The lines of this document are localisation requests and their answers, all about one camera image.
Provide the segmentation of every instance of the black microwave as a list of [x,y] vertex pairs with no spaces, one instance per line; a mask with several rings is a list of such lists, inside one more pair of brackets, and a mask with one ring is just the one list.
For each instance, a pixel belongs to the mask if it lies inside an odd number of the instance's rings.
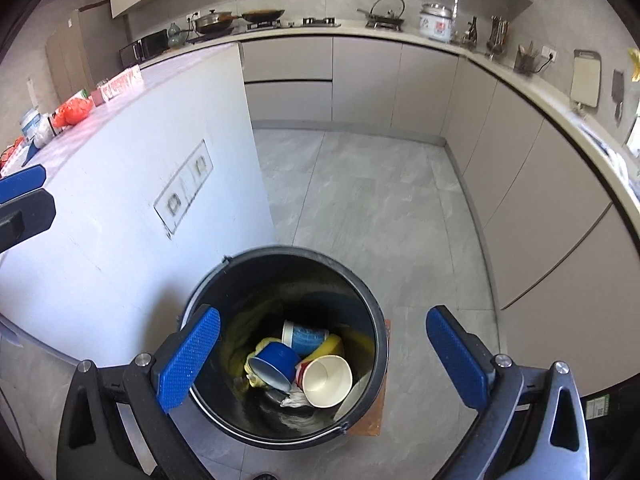
[[129,68],[153,57],[160,56],[169,48],[168,40],[169,36],[166,29],[164,29],[129,43],[125,48],[120,49],[123,68]]

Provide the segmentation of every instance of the white rice cooker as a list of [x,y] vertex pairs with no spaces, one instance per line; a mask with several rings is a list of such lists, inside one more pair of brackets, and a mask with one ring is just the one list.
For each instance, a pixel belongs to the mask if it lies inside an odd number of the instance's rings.
[[452,15],[449,7],[423,4],[420,12],[420,34],[430,40],[449,43],[452,34]]

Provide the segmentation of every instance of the black cable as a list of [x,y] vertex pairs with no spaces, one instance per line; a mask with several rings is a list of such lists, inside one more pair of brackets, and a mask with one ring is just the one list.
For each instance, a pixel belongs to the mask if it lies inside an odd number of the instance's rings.
[[12,409],[11,405],[9,404],[9,401],[7,400],[6,395],[4,394],[4,391],[2,391],[2,388],[0,388],[0,395],[2,395],[2,398],[4,399],[4,402],[6,402],[6,405],[9,408],[9,412],[11,413],[11,416],[14,418],[15,428],[18,430],[18,436],[20,437],[20,445],[22,446],[22,452],[24,454],[26,454],[27,453],[27,447],[24,445],[24,438],[22,437],[22,432],[20,431],[20,426],[18,425],[18,419],[15,416],[14,410]]
[[540,72],[545,66],[547,66],[549,63],[551,63],[551,60],[554,58],[553,54],[549,54],[549,59],[546,60],[546,63],[541,66],[539,69],[537,69],[534,74],[537,74],[538,72]]

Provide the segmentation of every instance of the trash can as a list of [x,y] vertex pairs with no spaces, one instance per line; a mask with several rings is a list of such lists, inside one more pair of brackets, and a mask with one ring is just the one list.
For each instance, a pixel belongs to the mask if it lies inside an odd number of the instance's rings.
[[[220,338],[190,395],[236,440],[266,449],[316,446],[344,434],[376,399],[388,362],[382,311],[364,282],[328,256],[273,246],[226,257],[193,293],[181,326],[204,305],[220,313]],[[284,320],[342,337],[354,384],[348,406],[281,408],[249,386],[247,355],[263,338],[280,337]]]

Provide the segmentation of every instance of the metal bolt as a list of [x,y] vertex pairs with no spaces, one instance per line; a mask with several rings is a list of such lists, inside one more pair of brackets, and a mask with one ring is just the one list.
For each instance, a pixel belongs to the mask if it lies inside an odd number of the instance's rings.
[[89,360],[80,361],[78,363],[78,371],[82,372],[83,374],[87,373],[89,371],[89,368],[91,368],[91,361]]
[[147,353],[138,354],[135,361],[138,366],[147,366],[151,362],[151,355]]
[[495,357],[495,363],[500,368],[509,368],[513,364],[513,361],[511,360],[511,358],[508,355],[498,354]]
[[556,371],[559,374],[565,375],[569,373],[569,365],[564,361],[556,361]]

